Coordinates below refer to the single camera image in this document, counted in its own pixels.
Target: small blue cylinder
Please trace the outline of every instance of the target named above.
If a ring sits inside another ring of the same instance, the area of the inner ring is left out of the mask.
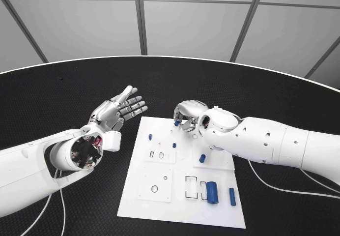
[[[231,195],[231,205],[235,206],[236,205],[236,201],[235,201],[234,188],[229,188],[229,195]]]
[[[200,155],[200,163],[203,163],[203,162],[205,162],[205,159],[206,159],[206,155],[205,155],[205,154],[202,154],[202,155]]]
[[[208,202],[218,203],[218,185],[216,182],[208,182]]]

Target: oval hole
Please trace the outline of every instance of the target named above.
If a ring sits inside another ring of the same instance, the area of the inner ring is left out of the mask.
[[[154,193],[159,191],[159,187],[157,187],[156,185],[151,187],[151,191],[153,191]]]

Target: black table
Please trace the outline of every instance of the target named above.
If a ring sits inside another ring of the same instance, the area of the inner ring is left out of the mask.
[[[209,60],[111,57],[51,63],[0,75],[0,149],[81,128],[95,107],[127,85],[139,88],[137,95],[147,102],[144,116],[172,118],[177,103],[198,99],[242,118],[267,118],[301,129],[340,134],[340,93],[310,81]],[[105,152],[91,175],[64,189],[65,236],[340,234],[340,200],[271,189],[239,157],[234,161],[245,230],[117,217],[139,124],[140,117],[126,123],[121,150]],[[264,181],[280,188],[336,195],[296,168],[260,163],[254,168]],[[45,203],[46,199],[0,218],[0,235],[23,233]],[[26,235],[61,235],[62,220],[61,196],[55,193]]]

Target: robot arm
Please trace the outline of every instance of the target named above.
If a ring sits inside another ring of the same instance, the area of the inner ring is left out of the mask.
[[[188,117],[185,124],[180,123],[183,116]],[[195,100],[177,105],[173,118],[182,130],[199,128],[212,149],[226,150],[235,156],[260,163],[304,169],[340,185],[339,135],[307,131],[268,119],[241,119],[219,107],[208,109]]]
[[[137,92],[128,86],[94,110],[88,124],[39,140],[0,151],[0,217],[15,213],[39,201],[92,171],[103,152],[118,151],[124,122],[147,110],[141,96],[127,100]],[[54,145],[49,160],[59,170],[77,171],[62,178],[49,174],[45,151]]]

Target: robotic hand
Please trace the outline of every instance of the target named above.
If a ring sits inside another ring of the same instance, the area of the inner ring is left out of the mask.
[[[141,96],[127,100],[137,92],[128,86],[94,110],[88,124],[39,140],[0,151],[0,217],[15,213],[39,201],[94,170],[103,152],[118,151],[124,122],[147,110]],[[62,178],[49,174],[45,151],[54,145],[49,160],[56,169],[77,171]]]
[[[200,101],[179,103],[175,125],[183,131],[199,129],[215,150],[251,161],[301,168],[340,185],[340,136],[294,128],[268,119],[241,119]]]

